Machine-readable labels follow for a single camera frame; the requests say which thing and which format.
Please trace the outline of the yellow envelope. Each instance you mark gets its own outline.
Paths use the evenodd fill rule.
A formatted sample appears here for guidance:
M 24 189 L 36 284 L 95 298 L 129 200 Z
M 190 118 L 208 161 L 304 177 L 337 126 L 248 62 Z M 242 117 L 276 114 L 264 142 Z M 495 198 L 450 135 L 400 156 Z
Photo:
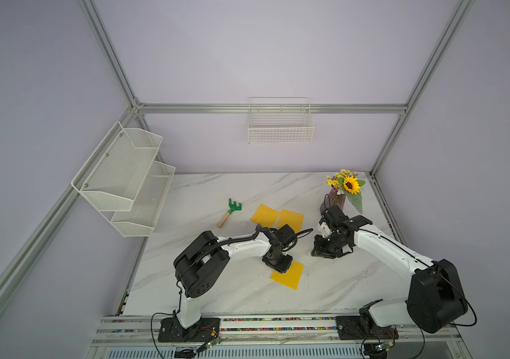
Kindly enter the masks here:
M 297 290 L 303 270 L 304 264 L 293 261 L 290 268 L 285 273 L 281 274 L 277 271 L 273 271 L 270 280 L 292 290 Z
M 255 224 L 260 224 L 262 227 L 272 228 L 276 224 L 279 217 L 279 211 L 261 204 L 251 217 L 251 221 Z
M 282 209 L 277 219 L 276 227 L 277 229 L 279 229 L 284 225 L 289 225 L 294 232 L 298 233 L 301 231 L 303 223 L 304 223 L 303 214 Z

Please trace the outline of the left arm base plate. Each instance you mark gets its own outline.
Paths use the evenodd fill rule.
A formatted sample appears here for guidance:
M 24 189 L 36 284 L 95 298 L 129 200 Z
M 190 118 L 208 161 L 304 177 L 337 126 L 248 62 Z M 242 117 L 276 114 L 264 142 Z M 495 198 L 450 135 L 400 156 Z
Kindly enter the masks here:
M 220 318 L 200 318 L 189 328 L 181 326 L 177 317 L 164 318 L 157 340 L 160 343 L 204 343 L 219 334 L 220 326 Z

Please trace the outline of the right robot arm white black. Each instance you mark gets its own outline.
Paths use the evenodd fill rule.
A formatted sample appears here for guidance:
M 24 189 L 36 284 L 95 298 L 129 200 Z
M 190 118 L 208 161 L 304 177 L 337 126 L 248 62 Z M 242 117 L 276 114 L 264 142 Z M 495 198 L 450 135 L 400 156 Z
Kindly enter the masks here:
M 359 248 L 372 254 L 409 285 L 404 299 L 375 300 L 364 305 L 354 317 L 362 335 L 393 325 L 415 325 L 434 334 L 473 311 L 454 264 L 433 260 L 386 237 L 368 218 L 345 215 L 338 206 L 321 212 L 315 236 L 314 257 L 338 259 L 346 256 L 344 247 Z

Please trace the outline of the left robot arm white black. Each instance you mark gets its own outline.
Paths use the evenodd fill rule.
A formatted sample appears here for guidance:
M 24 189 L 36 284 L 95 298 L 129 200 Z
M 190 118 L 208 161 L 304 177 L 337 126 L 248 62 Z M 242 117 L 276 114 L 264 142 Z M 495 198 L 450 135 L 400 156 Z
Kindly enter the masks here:
M 210 230 L 201 233 L 176 259 L 174 273 L 180 288 L 180 300 L 174 317 L 188 329 L 201 319 L 200 297 L 214 287 L 229 263 L 259 258 L 274 271 L 285 274 L 293 258 L 288 251 L 311 228 L 295 232 L 289 225 L 270 228 L 258 224 L 253 233 L 236 237 L 218 237 Z

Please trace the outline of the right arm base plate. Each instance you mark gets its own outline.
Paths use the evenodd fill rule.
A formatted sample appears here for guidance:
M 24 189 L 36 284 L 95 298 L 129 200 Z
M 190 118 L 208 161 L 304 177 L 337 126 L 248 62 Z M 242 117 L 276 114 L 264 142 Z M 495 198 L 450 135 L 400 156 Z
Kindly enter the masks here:
M 382 299 L 364 305 L 359 314 L 335 317 L 336 329 L 341 340 L 368 340 L 398 338 L 398 332 L 392 325 L 378 326 L 369 314 L 369 309 Z

